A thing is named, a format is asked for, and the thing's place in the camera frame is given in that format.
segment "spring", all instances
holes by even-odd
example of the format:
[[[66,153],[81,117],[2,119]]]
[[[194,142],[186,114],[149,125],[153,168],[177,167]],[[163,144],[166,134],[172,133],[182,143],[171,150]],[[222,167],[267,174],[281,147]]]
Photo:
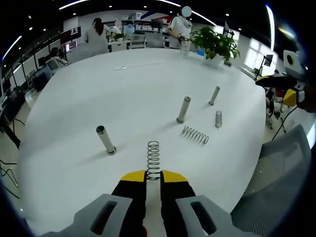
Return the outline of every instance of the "spring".
[[[197,141],[198,143],[202,142],[202,145],[205,145],[208,142],[208,136],[205,134],[194,130],[188,126],[184,126],[184,129],[182,131],[182,135],[184,134],[184,137],[188,136],[188,138],[193,139],[194,141]]]
[[[216,111],[216,119],[215,119],[215,126],[221,127],[222,126],[222,111]]]
[[[150,141],[147,147],[147,179],[160,179],[159,167],[159,142]]]

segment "desk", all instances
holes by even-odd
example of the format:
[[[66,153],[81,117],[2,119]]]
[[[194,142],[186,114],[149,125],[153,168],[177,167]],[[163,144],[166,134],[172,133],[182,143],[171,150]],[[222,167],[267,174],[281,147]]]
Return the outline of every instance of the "desk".
[[[64,229],[76,212],[112,193],[123,175],[146,169],[152,140],[160,143],[161,169],[181,173],[197,195],[232,211],[260,154],[265,94],[240,70],[214,70],[202,60],[192,52],[182,58],[179,50],[145,48],[98,55],[57,71],[31,110],[20,147],[20,198],[36,234]],[[221,90],[211,107],[216,86]],[[185,96],[192,100],[179,125]],[[223,113],[219,129],[217,110]],[[98,125],[116,146],[114,156],[107,156]],[[208,135],[208,143],[201,147],[180,136],[184,125]],[[156,206],[153,199],[159,201],[152,196],[147,213]]]
[[[130,43],[130,40],[123,40],[123,41],[113,41],[113,42],[109,42],[108,46],[111,46],[112,44],[118,44],[118,43]]]

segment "white flower pot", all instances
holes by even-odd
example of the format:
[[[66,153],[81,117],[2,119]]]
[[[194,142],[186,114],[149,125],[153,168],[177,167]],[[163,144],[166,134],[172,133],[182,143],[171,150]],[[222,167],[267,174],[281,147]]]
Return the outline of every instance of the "white flower pot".
[[[216,54],[213,59],[206,59],[206,54],[204,54],[203,64],[218,69],[219,65],[221,64],[223,57]]]

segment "white shirt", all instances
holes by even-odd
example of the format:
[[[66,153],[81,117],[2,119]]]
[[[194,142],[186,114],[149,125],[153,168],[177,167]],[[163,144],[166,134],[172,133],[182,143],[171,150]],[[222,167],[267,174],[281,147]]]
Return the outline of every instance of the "white shirt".
[[[94,28],[94,24],[93,24],[92,27],[90,27],[90,29],[87,30],[87,32],[85,33],[84,41],[88,41],[88,43],[101,43],[101,42],[107,43],[108,42],[106,38],[107,31],[110,31],[110,29],[109,27],[104,25],[104,31],[102,32],[101,35],[99,35],[96,32]]]
[[[117,26],[113,26],[112,27],[112,32],[114,34],[121,34],[122,33],[122,30],[120,30]]]
[[[176,16],[172,19],[168,28],[170,28],[175,34],[182,34],[186,38],[190,38],[192,31],[192,23],[182,16]],[[178,39],[170,37],[170,48],[180,48]]]

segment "metal cylinder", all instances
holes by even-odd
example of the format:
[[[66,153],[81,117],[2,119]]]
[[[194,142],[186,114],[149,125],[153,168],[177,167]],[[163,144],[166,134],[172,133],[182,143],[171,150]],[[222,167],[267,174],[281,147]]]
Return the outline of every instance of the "metal cylinder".
[[[107,149],[107,153],[109,155],[113,156],[117,152],[117,149],[115,146],[113,146],[113,144],[109,138],[109,135],[108,135],[107,131],[105,130],[105,127],[98,126],[96,131],[97,131],[101,141],[103,142],[105,148]]]
[[[218,92],[219,92],[220,89],[221,89],[221,88],[220,88],[219,86],[217,86],[217,87],[215,88],[214,93],[213,93],[213,96],[212,96],[211,100],[208,102],[210,106],[213,106],[213,105],[214,105],[215,99],[216,99],[216,97],[217,97]]]
[[[179,114],[179,116],[177,118],[177,122],[180,123],[180,124],[184,122],[184,116],[187,113],[190,101],[191,101],[190,97],[188,97],[188,96],[184,97],[183,104],[182,104],[182,107],[181,107],[181,110],[180,110],[180,114]]]

